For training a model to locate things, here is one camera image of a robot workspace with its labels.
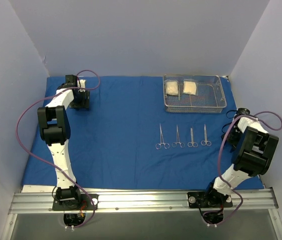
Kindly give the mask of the small steel scissors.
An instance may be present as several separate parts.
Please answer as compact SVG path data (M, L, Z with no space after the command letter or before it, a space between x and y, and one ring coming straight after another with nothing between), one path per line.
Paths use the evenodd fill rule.
M208 140L207 127L204 125L204 139L201 141L202 146L211 146L212 143Z

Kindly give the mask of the steel forceps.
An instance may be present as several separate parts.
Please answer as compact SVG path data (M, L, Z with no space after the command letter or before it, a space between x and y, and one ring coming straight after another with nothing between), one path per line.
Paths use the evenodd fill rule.
M195 142L194 140L194 130L193 127L190 128L190 141L187 143L187 146L189 148L197 148L198 147L198 143Z
M160 128L160 142L155 145L155 148L157 150L160 150L160 149L166 149L167 150L167 149L170 148L170 145L164 141L164 135L163 135L161 124L159 124L159 128Z

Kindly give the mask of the metal mesh instrument tray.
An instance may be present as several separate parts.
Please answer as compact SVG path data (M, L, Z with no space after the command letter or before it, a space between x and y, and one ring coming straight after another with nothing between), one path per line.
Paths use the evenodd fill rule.
M183 93L185 79L197 83L196 95ZM166 80L178 81L180 100L178 96L165 95ZM227 106L221 78L218 75L164 75L163 100L165 110L170 113L220 113Z

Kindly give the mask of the white gauze pack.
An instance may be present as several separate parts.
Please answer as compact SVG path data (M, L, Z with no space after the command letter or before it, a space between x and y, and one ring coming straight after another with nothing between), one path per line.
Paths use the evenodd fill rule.
M165 95L169 95L169 96L179 95L179 86L177 80L168 79L165 81Z
M185 79L183 83L183 93L187 95L196 95L197 83L190 79Z

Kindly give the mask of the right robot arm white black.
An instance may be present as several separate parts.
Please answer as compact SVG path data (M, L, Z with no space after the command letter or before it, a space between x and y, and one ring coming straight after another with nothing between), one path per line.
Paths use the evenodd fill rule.
M232 158L230 167L210 182L203 193L203 202L208 206L223 204L233 190L247 179L264 175L272 162L279 137L268 133L262 124L272 129L259 119L258 114L251 115L247 108L232 111L232 121L226 125L222 143L228 143Z

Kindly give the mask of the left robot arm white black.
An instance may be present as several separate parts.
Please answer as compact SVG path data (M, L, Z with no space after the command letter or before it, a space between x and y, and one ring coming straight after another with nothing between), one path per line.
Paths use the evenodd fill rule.
M83 81L75 75L66 75L65 83L57 88L56 96L37 110L40 137L50 150L53 164L57 166L57 183L52 196L60 207L71 210L81 207L84 199L75 185L77 180L71 168L68 152L71 130L66 109L88 108L89 91L80 87L85 87Z

